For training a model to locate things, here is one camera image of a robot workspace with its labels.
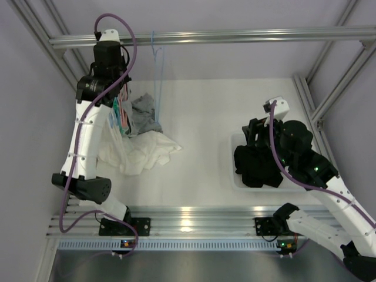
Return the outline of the black tank top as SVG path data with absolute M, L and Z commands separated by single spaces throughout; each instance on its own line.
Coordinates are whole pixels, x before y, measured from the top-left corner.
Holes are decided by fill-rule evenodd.
M 235 173 L 250 188 L 264 185 L 278 188 L 283 181 L 272 152 L 267 147 L 237 146 L 234 154 Z

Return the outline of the grey garment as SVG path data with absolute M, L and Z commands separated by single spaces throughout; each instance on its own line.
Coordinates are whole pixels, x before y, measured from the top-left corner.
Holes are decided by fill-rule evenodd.
M 126 135 L 134 137 L 149 131 L 162 133 L 162 126 L 155 119 L 155 102 L 145 93 L 133 101 L 125 101 L 122 106 L 127 114 Z

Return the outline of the light blue wire hanger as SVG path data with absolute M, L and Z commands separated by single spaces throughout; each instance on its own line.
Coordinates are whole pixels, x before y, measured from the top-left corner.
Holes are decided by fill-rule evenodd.
M 155 102 L 155 122 L 159 124 L 160 103 L 162 98 L 165 47 L 156 45 L 156 33 L 152 31 L 150 43 L 152 47 L 154 72 L 153 72 L 153 96 Z

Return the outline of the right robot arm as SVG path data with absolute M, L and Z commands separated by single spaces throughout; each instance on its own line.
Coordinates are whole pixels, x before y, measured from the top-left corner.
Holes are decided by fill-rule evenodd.
M 333 215 L 341 228 L 286 203 L 273 214 L 280 233 L 298 233 L 332 252 L 361 281 L 375 281 L 375 219 L 346 187 L 338 170 L 312 149 L 313 134 L 297 120 L 252 119 L 242 128 L 246 145 L 237 147 L 237 173 L 249 187 L 279 187 L 284 177 L 303 187 Z

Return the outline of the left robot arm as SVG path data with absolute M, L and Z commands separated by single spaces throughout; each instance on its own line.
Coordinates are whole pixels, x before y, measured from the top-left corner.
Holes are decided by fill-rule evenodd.
M 112 227 L 128 234 L 133 221 L 127 206 L 111 194 L 110 179 L 97 175 L 97 157 L 103 127 L 112 111 L 114 100 L 128 82 L 127 64 L 117 41 L 99 41 L 93 48 L 95 60 L 88 75 L 83 76 L 76 91 L 76 117 L 66 160 L 52 184 L 79 200 L 93 204 L 98 212 L 113 219 Z

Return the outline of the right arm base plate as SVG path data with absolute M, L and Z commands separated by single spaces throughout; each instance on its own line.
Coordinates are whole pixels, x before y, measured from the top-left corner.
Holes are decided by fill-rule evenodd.
M 274 217 L 255 217 L 254 224 L 258 236 L 288 236 L 292 234 L 285 223 Z

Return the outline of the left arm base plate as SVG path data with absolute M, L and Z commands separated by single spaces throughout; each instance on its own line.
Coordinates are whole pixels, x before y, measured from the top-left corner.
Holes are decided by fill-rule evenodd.
M 132 218 L 129 223 L 141 237 L 150 235 L 151 218 L 136 217 Z M 100 222 L 99 236 L 133 236 L 134 232 L 117 221 L 103 218 Z

